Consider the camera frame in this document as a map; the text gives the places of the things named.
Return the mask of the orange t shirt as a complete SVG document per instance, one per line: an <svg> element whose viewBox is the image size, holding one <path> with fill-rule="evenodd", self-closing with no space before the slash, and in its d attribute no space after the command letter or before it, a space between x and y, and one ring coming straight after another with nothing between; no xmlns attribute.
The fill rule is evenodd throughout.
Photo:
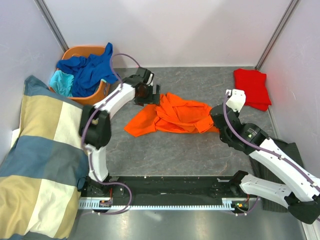
<svg viewBox="0 0 320 240"><path fill-rule="evenodd" d="M218 133L210 116L211 109L204 102L185 100L168 92L160 95L159 105L146 105L124 130L134 137L157 131L175 134Z"/></svg>

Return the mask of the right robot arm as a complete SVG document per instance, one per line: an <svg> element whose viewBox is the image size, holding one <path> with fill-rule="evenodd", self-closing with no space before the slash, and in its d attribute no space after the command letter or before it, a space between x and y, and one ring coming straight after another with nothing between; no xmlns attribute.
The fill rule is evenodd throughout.
<svg viewBox="0 0 320 240"><path fill-rule="evenodd" d="M225 103L210 111L220 140L269 169L282 183L238 171L229 184L235 197L256 195L286 208L296 219L313 224L320 219L320 179L298 165L278 143L253 123L241 123Z"/></svg>

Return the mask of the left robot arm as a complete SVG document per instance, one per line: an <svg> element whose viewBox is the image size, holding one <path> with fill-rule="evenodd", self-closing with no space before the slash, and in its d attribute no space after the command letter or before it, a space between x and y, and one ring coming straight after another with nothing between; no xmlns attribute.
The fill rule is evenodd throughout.
<svg viewBox="0 0 320 240"><path fill-rule="evenodd" d="M99 197L106 196L110 185L104 181L107 168L106 149L111 140L111 120L128 102L135 105L159 105L161 86L154 86L154 73L139 67L135 74L126 77L117 88L94 105L84 105L81 114L79 135L81 145L88 153L89 174L95 182L92 191Z"/></svg>

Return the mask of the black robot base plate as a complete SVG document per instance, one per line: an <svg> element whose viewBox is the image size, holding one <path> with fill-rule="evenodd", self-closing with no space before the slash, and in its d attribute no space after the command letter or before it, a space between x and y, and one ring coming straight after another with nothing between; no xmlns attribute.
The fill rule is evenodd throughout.
<svg viewBox="0 0 320 240"><path fill-rule="evenodd" d="M244 193L232 176L114 176L105 183L87 178L81 198L108 198L121 205L217 205L222 198L243 203L254 198Z"/></svg>

